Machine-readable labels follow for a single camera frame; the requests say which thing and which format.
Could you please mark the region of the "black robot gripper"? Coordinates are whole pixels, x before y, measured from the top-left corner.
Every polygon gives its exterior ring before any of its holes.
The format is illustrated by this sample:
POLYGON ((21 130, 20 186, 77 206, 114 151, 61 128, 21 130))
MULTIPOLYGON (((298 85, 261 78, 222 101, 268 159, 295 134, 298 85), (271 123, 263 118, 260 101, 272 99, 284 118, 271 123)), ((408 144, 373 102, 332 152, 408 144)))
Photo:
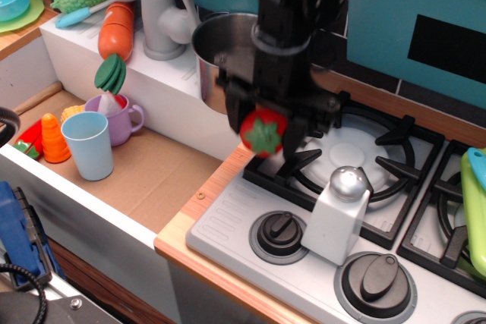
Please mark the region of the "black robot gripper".
POLYGON ((230 77, 221 69, 217 84, 224 88, 229 126, 237 134, 258 105, 288 118, 282 140, 285 160, 294 155, 308 131, 341 127, 342 98, 312 80, 306 51, 281 56, 256 49, 252 80, 230 77))

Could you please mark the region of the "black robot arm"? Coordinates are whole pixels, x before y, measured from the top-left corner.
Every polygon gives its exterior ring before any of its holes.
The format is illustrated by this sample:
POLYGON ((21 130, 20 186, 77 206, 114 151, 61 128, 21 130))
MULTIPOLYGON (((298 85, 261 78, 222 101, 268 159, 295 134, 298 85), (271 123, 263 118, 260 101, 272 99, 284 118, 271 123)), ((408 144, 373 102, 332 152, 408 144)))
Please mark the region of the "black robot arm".
POLYGON ((314 35, 339 7, 340 0, 259 0, 249 33, 253 55, 216 59, 229 125, 256 156, 288 159, 304 138, 339 125, 342 98, 311 76, 314 35))

